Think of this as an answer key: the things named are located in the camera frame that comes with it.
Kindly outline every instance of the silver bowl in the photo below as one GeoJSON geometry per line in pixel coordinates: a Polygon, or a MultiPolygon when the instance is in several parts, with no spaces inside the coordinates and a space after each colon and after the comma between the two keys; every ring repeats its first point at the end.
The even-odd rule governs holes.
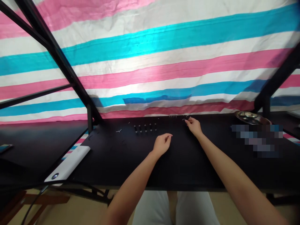
{"type": "Polygon", "coordinates": [[[236,111],[235,116],[243,122],[251,125],[271,125],[272,122],[265,117],[257,115],[255,113],[246,111],[236,111]]]}

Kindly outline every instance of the wire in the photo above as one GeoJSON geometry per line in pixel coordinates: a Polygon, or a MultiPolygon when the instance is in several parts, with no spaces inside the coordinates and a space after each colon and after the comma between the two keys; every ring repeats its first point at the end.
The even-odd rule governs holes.
{"type": "Polygon", "coordinates": [[[0,189],[0,193],[6,193],[6,192],[13,192],[13,191],[19,191],[19,190],[27,190],[27,189],[32,189],[32,188],[37,188],[40,186],[45,186],[45,185],[53,185],[53,184],[81,184],[82,186],[85,186],[89,189],[92,189],[96,192],[101,193],[102,195],[104,195],[104,192],[93,187],[92,185],[85,183],[85,182],[81,182],[81,181],[75,181],[75,180],[56,180],[56,181],[48,181],[48,182],[39,182],[39,183],[32,183],[32,184],[27,184],[27,185],[19,185],[16,186],[14,185],[8,185],[9,187],[7,188],[2,188],[0,189]]]}
{"type": "Polygon", "coordinates": [[[39,194],[38,194],[38,195],[35,197],[35,199],[32,201],[32,203],[31,203],[29,209],[27,210],[27,212],[26,212],[26,214],[25,214],[25,216],[24,216],[24,219],[23,219],[21,225],[24,225],[24,224],[25,224],[25,220],[26,220],[26,218],[27,218],[27,216],[28,216],[28,214],[29,214],[29,212],[30,212],[32,206],[34,205],[34,203],[36,202],[36,200],[38,199],[38,197],[40,197],[41,194],[43,194],[44,191],[45,191],[47,188],[48,188],[48,185],[45,186],[42,190],[40,190],[39,194]]]}

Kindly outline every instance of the pixelated area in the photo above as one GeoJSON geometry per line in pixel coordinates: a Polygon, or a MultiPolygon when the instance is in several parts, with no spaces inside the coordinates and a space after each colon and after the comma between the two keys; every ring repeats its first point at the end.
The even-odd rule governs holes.
{"type": "Polygon", "coordinates": [[[245,140],[245,145],[253,146],[257,158],[280,158],[279,138],[283,138],[282,125],[232,125],[236,138],[245,140]]]}

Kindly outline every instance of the black metal frame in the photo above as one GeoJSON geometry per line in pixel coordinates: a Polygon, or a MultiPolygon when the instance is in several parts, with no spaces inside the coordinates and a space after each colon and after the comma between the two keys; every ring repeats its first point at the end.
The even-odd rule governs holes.
{"type": "MultiPolygon", "coordinates": [[[[96,106],[84,89],[82,83],[72,69],[66,56],[53,37],[51,31],[49,30],[33,1],[15,0],[15,2],[32,27],[30,27],[1,0],[0,10],[49,51],[50,55],[55,60],[58,67],[70,84],[0,102],[0,109],[72,87],[87,108],[88,132],[90,134],[93,130],[94,125],[103,123],[103,119],[101,118],[96,106]]],[[[263,116],[269,118],[271,96],[297,68],[300,68],[300,43],[298,43],[298,45],[291,51],[281,67],[275,72],[273,77],[266,83],[259,95],[256,97],[254,101],[254,110],[252,112],[257,113],[261,108],[263,108],[263,116]]],[[[96,196],[95,193],[90,193],[80,189],[66,189],[65,191],[107,204],[109,204],[111,201],[111,199],[107,198],[108,190],[106,190],[103,197],[98,195],[96,196]]],[[[299,196],[296,196],[296,198],[280,197],[280,199],[277,199],[274,198],[274,196],[268,194],[267,197],[273,204],[289,204],[299,202],[299,196]]]]}
{"type": "Polygon", "coordinates": [[[282,65],[274,73],[272,78],[267,81],[259,95],[255,98],[254,110],[252,110],[252,112],[257,113],[262,108],[263,116],[269,118],[271,96],[294,72],[294,70],[298,68],[300,68],[300,42],[291,51],[282,65]]]}
{"type": "Polygon", "coordinates": [[[15,2],[32,27],[30,27],[1,0],[0,10],[49,51],[50,55],[55,60],[58,67],[70,84],[1,102],[0,109],[72,87],[85,107],[87,107],[88,109],[88,130],[90,133],[93,130],[93,118],[96,124],[103,123],[103,119],[98,112],[94,102],[84,89],[82,83],[78,79],[73,68],[71,67],[66,56],[56,42],[54,36],[52,35],[51,31],[49,30],[48,26],[46,25],[44,19],[40,15],[32,0],[15,0],[15,2]]]}

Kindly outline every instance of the finger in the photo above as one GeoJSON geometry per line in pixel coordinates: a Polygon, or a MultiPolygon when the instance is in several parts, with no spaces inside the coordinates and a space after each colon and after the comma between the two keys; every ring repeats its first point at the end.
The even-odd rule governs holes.
{"type": "Polygon", "coordinates": [[[196,119],[194,119],[193,117],[190,117],[188,120],[189,120],[189,122],[192,122],[192,123],[196,121],[196,119]]]}
{"type": "Polygon", "coordinates": [[[166,144],[170,146],[170,143],[171,143],[171,136],[168,136],[166,140],[166,144]]]}
{"type": "Polygon", "coordinates": [[[172,135],[172,134],[169,134],[169,133],[165,133],[165,134],[162,134],[162,135],[161,135],[161,137],[163,137],[163,138],[165,138],[165,139],[166,139],[168,136],[171,136],[171,137],[172,137],[173,135],[172,135]]]}
{"type": "Polygon", "coordinates": [[[184,120],[184,121],[185,121],[185,123],[186,123],[187,125],[190,125],[190,124],[191,124],[188,120],[184,120]]]}

